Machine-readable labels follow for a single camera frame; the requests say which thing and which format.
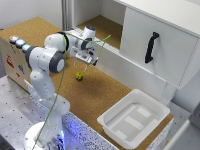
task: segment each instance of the white plastic bin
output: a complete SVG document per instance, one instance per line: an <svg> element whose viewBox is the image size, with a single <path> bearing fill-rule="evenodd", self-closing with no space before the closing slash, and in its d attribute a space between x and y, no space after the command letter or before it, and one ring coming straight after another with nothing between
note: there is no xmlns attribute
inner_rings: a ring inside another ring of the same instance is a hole
<svg viewBox="0 0 200 150"><path fill-rule="evenodd" d="M170 113L169 108L140 90L133 90L97 121L126 149L135 149Z"/></svg>

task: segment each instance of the door handle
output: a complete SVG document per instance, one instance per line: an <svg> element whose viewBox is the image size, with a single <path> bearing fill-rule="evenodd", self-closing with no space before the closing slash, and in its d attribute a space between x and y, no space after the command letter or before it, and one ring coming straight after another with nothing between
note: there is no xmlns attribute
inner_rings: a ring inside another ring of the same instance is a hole
<svg viewBox="0 0 200 150"><path fill-rule="evenodd" d="M159 34L156 32L153 32L153 36L149 40L148 48L147 48L147 53L145 56L145 63L148 64L150 61L153 60L153 57L151 57L151 53L153 50L153 45L154 45L154 40L159 37Z"/></svg>

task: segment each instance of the round white base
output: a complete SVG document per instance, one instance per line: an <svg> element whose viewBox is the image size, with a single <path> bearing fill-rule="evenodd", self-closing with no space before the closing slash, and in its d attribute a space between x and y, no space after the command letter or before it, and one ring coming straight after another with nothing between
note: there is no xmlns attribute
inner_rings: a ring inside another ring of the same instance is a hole
<svg viewBox="0 0 200 150"><path fill-rule="evenodd" d="M44 125L44 122L40 122L32 126L25 134L24 137L24 149L25 150L32 150L33 146L35 144L34 137L37 135L39 130L42 128ZM45 150L43 148L40 148L37 144L34 148L34 150Z"/></svg>

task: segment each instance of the small yellow toy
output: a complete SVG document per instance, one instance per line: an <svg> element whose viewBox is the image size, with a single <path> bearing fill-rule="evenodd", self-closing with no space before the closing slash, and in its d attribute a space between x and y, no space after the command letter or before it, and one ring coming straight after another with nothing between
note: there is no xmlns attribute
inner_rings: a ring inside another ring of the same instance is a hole
<svg viewBox="0 0 200 150"><path fill-rule="evenodd" d="M78 81L83 80L83 74L82 74L81 72L77 72L77 73L76 73L76 79L77 79Z"/></svg>

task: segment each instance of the cable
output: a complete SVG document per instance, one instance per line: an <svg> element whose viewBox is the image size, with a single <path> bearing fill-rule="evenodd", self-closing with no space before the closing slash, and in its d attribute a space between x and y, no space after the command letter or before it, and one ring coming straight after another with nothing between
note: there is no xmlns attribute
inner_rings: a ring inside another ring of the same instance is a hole
<svg viewBox="0 0 200 150"><path fill-rule="evenodd" d="M107 38L105 38L105 39L103 39L103 40L100 40L100 41L88 41L88 40L81 39L81 38L79 38L79 37L77 37L77 36L74 36L74 35L72 35L72 34L70 34L70 33L66 33L66 34L71 35L71 36L73 36L73 37L76 37L76 38L78 38L78 39L80 39L80 40L83 40L83 41L86 41L86 42L97 43L97 42L102 42L102 41L103 41L104 43L103 43L103 45L101 46L101 50L100 50L100 52L99 52L99 55L100 55L100 53L101 53L101 51L102 51L102 49L103 49L103 46L104 46L105 42L111 37L111 35L109 35ZM61 78L61 81L60 81L60 85L59 85L58 92L57 92L55 101L54 101L54 103L53 103L53 106L51 107L51 109L50 109L50 111L49 111L49 114L48 114L48 116L47 116L47 118L46 118L46 120L45 120L45 122L44 122L44 125L42 126L42 128L41 128L41 130L40 130L40 132L39 132L39 135L38 135L38 137L37 137L37 139L36 139L36 141L35 141L35 144L34 144L32 150L35 148L35 146L36 146L36 144L37 144L37 142L38 142L38 140L39 140L39 137L40 137L40 135L41 135L41 133L42 133L42 131L43 131L43 128L44 128L44 126L46 125L46 122L47 122L47 120L48 120L48 118L49 118L49 116L50 116L50 114L51 114L51 111L53 110L53 108L54 108L54 106L55 106L55 104L56 104L56 102L57 102L58 95L59 95L59 93L60 93L60 88L61 88L61 85L62 85L62 82L63 82L63 78L64 78L64 74L65 74L66 59L67 59L66 41L65 41L64 35L63 35L63 41L64 41L64 47L65 47L65 61L64 61L65 64L64 64L64 69L63 69L63 73L62 73L62 78Z"/></svg>

